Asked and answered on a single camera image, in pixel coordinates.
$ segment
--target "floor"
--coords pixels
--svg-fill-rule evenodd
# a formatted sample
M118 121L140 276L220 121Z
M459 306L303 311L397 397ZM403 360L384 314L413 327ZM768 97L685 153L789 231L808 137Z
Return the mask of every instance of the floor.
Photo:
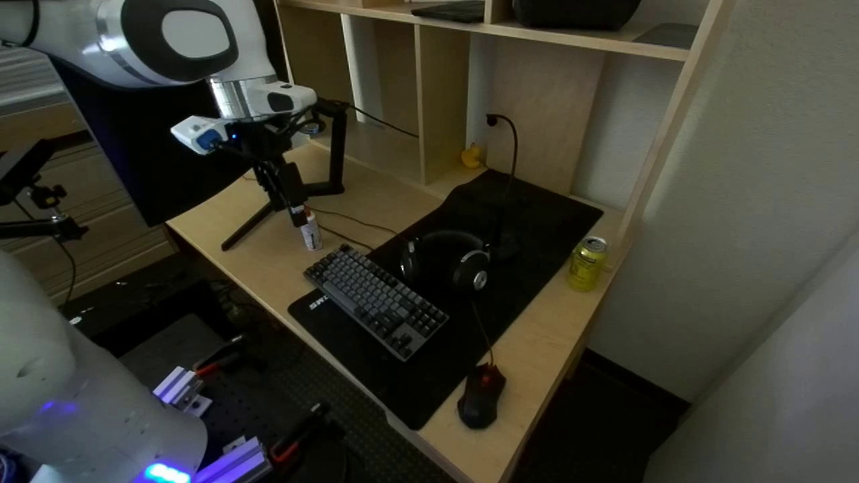
M271 440L317 400L330 405L330 427L336 427L336 437L319 443L322 464L309 456L301 472L271 480L448 480L384 424L384 413L368 397L199 263L172 260L67 306L67 314L81 311L99 314L81 325L83 333L91 330L99 343L115 346L115 354L126 357L142 381L164 373L164 357L148 354L188 360L204 352L188 341L217 343L231 330L255 333L250 338L255 362L215 384L220 394L215 400L223 405L215 411L220 421L212 435L228 437L255 427L260 440ZM156 333L145 343L140 343L140 330L126 330L142 322ZM682 411L682 400L585 352L577 373L561 384L534 429L513 480L639 483L647 456L671 435Z

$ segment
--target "computer mouse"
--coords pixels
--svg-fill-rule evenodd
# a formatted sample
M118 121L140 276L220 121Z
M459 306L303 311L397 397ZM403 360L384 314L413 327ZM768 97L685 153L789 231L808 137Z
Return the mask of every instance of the computer mouse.
M497 365L478 365L464 381L464 392L456 403L459 419L470 429L483 429L494 424L499 411L499 397L507 378Z

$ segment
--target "led light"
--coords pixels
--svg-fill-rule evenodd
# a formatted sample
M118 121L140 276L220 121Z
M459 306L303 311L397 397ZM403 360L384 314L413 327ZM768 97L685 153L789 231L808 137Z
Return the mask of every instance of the led light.
M174 467L166 467L166 464L150 464L142 470L142 480L148 480L148 483L191 483L191 475L180 472Z

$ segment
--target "black desk mat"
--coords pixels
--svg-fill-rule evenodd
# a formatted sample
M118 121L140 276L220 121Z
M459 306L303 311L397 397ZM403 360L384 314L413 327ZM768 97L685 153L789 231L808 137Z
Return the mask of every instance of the black desk mat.
M438 228L464 228L483 239L497 239L499 247L499 258L489 271L491 282L483 295L472 301L416 287L446 309L451 322L408 362L381 349L378 341L346 319L338 306L322 303L309 309L319 298L317 290L295 301L290 314L405 427L419 429L486 354L481 325L489 338L497 341L566 263L572 247L599 217L601 212L588 204L510 180L499 172L486 172L456 188L443 207L373 250L370 258L397 274L405 242Z

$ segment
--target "wooden desk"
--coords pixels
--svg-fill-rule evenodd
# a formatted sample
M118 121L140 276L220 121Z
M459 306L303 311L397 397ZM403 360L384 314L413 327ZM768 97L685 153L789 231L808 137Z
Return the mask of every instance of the wooden desk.
M301 166L303 180L322 180L325 164L319 164L319 158L325 158L319 148L290 153L290 161ZM395 231L408 228L413 220L440 207L443 193L456 185L454 177L430 188L408 185L354 164L346 164L344 180L344 196L314 199L311 207L389 225ZM252 177L242 177L207 204L169 220L169 228L204 258L209 258L225 276L247 290L268 314L274 314L303 343L319 352L349 381L365 389L349 373L349 368L344 368L287 314L287 306L311 290L311 284L303 279L303 268L319 260L322 252L338 247L341 239L325 233L322 250L306 252L287 215L274 215L231 252L220 252L220 242L228 239L263 204L266 193L258 188L258 182ZM373 231L341 217L319 215L319 220L322 225L330 225L370 247L378 247L389 239L389 233L384 231ZM617 215L609 212L591 233L615 231ZM395 416L389 416L389 424L397 427L403 437L408 437L456 480L489 483L510 478L529 432L540 421L566 370L574 365L585 341L588 322L593 319L599 301L604 298L612 271L601 276L601 287L596 287L593 292L569 290L564 274L566 271L558 271L553 276L553 282L532 301L532 306L494 346L497 365L507 376L507 389L499 400L499 419L489 429L472 432L459 421L456 400L462 394L462 386L419 432L405 429Z

